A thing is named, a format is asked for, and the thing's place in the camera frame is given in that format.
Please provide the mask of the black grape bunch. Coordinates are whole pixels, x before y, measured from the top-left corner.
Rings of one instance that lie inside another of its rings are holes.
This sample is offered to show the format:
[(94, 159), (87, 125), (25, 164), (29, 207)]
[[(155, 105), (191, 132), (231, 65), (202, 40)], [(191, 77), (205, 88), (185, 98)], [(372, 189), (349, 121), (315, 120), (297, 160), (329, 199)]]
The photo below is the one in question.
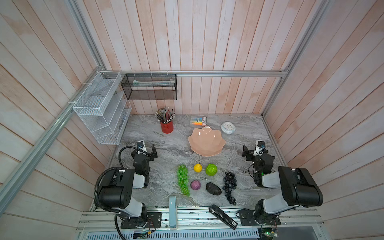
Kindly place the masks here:
[(223, 190), (225, 192), (225, 197), (229, 204), (236, 206), (237, 201), (236, 198), (233, 196), (233, 191), (237, 187), (237, 178), (236, 175), (233, 172), (227, 171), (225, 172), (225, 176), (223, 177), (224, 186)]

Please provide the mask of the green grape bunch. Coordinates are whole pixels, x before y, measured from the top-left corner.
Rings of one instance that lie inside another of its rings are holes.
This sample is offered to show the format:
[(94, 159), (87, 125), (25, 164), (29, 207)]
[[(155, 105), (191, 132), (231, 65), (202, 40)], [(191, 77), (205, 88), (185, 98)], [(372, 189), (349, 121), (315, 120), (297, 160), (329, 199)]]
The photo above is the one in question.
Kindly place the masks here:
[(189, 177), (188, 177), (188, 169), (185, 165), (180, 165), (178, 167), (177, 177), (178, 177), (178, 185), (181, 189), (181, 193), (184, 196), (189, 197), (190, 196)]

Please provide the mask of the green bumpy fake fruit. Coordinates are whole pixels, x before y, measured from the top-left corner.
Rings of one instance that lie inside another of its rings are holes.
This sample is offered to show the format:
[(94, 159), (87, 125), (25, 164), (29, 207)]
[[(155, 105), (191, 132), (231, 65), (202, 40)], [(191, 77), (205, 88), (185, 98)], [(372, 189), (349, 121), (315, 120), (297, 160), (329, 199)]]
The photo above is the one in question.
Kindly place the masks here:
[(214, 176), (218, 172), (218, 167), (214, 164), (208, 164), (206, 167), (206, 174), (208, 176)]

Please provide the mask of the yellow fake lemon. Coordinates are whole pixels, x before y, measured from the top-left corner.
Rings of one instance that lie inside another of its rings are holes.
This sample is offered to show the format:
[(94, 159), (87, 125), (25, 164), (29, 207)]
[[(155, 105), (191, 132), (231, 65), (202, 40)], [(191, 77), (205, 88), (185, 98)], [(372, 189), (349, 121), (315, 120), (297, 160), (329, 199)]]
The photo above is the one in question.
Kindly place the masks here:
[(202, 166), (201, 163), (198, 163), (198, 164), (194, 165), (194, 171), (196, 173), (200, 173), (202, 170), (203, 170), (203, 166)]

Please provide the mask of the dark fake avocado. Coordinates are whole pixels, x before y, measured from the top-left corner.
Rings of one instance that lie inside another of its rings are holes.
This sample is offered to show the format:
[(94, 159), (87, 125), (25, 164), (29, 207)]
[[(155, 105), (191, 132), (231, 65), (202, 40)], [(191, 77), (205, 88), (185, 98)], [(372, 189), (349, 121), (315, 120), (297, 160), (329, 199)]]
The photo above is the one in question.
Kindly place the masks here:
[(209, 194), (214, 196), (219, 196), (222, 194), (221, 188), (219, 188), (217, 185), (211, 182), (206, 184), (206, 190)]

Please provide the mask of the purple fake fruit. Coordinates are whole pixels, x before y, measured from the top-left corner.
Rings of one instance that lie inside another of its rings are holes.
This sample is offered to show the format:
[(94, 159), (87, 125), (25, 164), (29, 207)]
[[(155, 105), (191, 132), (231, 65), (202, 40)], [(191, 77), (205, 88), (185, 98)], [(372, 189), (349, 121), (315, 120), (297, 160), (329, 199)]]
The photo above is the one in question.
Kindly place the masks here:
[(201, 182), (199, 180), (194, 180), (191, 182), (191, 188), (194, 191), (197, 191), (201, 188)]

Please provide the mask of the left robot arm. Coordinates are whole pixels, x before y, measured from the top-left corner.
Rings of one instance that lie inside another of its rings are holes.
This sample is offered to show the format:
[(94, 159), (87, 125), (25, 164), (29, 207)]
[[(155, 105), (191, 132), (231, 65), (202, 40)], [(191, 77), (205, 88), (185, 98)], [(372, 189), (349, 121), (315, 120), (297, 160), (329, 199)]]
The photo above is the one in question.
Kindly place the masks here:
[[(123, 165), (122, 152), (133, 149), (131, 156), (134, 160), (132, 169)], [(147, 220), (147, 208), (132, 196), (133, 189), (145, 189), (150, 180), (150, 162), (158, 157), (156, 147), (151, 152), (146, 151), (143, 141), (136, 147), (126, 146), (118, 154), (119, 167), (111, 167), (101, 173), (94, 189), (95, 205), (104, 211), (118, 214), (121, 218)]]

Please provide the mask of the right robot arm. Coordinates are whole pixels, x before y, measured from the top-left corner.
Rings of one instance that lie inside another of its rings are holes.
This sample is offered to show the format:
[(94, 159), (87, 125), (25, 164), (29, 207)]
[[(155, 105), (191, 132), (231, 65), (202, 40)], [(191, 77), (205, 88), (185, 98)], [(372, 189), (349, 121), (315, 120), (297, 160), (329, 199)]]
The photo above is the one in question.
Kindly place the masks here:
[(282, 212), (297, 207), (319, 207), (323, 204), (323, 194), (307, 169), (279, 166), (272, 171), (275, 157), (266, 150), (266, 143), (258, 141), (253, 150), (243, 146), (242, 157), (252, 162), (252, 173), (255, 184), (260, 188), (280, 189), (275, 196), (258, 201), (254, 217), (257, 222), (264, 223), (276, 219)]

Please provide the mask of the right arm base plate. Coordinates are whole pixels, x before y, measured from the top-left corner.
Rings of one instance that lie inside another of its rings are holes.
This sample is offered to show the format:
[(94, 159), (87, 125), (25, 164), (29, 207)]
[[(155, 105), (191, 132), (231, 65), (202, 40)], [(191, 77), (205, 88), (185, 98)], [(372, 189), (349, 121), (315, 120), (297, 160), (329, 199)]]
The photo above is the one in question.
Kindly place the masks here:
[(237, 212), (237, 217), (242, 226), (281, 225), (279, 215), (260, 214), (256, 210), (241, 209)]

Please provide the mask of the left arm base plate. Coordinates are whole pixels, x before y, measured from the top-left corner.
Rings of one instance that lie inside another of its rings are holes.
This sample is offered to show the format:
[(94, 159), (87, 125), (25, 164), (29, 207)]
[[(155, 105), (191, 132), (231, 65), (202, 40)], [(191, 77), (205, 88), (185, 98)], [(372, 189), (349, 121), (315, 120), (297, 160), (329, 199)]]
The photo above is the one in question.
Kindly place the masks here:
[(121, 223), (121, 229), (159, 229), (162, 223), (162, 213), (149, 212), (146, 217), (130, 218), (123, 220)]

